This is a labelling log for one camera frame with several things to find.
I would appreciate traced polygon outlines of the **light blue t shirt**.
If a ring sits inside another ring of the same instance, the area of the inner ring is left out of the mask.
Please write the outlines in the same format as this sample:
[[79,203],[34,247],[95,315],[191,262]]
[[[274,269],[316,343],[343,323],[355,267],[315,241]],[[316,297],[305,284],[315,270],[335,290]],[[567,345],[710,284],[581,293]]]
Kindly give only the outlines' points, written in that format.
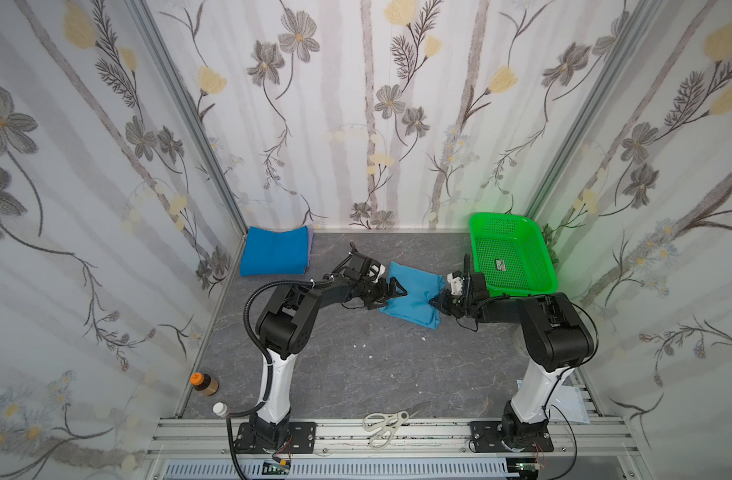
[[392,262],[388,279],[396,279],[407,295],[390,299],[380,312],[430,329],[439,326],[440,313],[430,301],[446,286],[442,276]]

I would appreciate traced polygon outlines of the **green plastic basket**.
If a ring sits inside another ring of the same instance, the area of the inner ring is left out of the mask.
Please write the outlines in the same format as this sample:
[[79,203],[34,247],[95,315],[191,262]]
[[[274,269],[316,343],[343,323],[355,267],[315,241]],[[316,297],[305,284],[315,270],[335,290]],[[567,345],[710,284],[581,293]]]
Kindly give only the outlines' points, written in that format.
[[[559,282],[542,232],[533,220],[517,215],[479,212],[470,217],[476,272],[485,275],[491,296],[553,294]],[[495,268],[504,259],[506,271]]]

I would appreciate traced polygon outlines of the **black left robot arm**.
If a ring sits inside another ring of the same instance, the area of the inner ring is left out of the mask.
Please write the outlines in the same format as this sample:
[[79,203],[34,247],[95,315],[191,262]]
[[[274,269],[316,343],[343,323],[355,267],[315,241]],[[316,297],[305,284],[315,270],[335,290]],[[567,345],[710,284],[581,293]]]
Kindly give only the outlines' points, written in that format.
[[307,346],[321,309],[353,299],[367,310],[383,308],[392,299],[408,295],[395,278],[384,277],[385,268],[364,255],[354,244],[346,258],[320,280],[275,280],[257,288],[242,313],[245,331],[263,357],[263,386],[255,406],[225,415],[228,447],[239,479],[247,477],[238,455],[241,441],[233,421],[246,418],[243,439],[248,450],[277,452],[292,439],[290,390],[294,365]]

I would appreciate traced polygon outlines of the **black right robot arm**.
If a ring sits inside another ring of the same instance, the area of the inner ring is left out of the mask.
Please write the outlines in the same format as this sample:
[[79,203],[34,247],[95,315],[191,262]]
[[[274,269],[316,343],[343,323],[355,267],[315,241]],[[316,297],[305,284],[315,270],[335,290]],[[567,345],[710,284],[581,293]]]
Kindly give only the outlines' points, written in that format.
[[596,342],[577,308],[562,292],[527,296],[491,295],[485,275],[474,272],[469,256],[463,269],[447,276],[447,286],[429,305],[474,324],[508,323],[521,327],[529,364],[517,393],[499,421],[474,427],[477,451],[550,451],[548,409],[568,375],[589,361]]

